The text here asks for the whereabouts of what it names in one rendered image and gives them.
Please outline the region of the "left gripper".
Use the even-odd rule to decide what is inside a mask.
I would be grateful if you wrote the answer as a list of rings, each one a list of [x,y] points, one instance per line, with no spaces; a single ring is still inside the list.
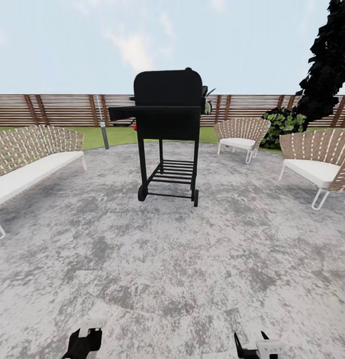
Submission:
[[[68,352],[75,346],[81,346],[85,350],[87,358],[90,351],[99,351],[102,339],[102,330],[92,330],[87,337],[78,337],[79,330],[70,335]]]

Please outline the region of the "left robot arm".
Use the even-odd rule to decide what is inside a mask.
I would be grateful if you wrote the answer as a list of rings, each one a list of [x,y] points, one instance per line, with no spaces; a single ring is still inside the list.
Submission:
[[[86,359],[90,351],[99,351],[102,330],[108,323],[103,319],[85,319],[81,328],[70,335],[68,351],[61,359]]]

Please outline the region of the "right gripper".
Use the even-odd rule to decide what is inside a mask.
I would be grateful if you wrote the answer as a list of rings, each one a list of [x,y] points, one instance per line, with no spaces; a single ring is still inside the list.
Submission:
[[[270,340],[264,332],[261,332],[263,338]],[[238,356],[240,359],[260,359],[256,353],[256,350],[243,349],[240,344],[236,345]],[[279,355],[270,355],[270,359],[279,359]]]

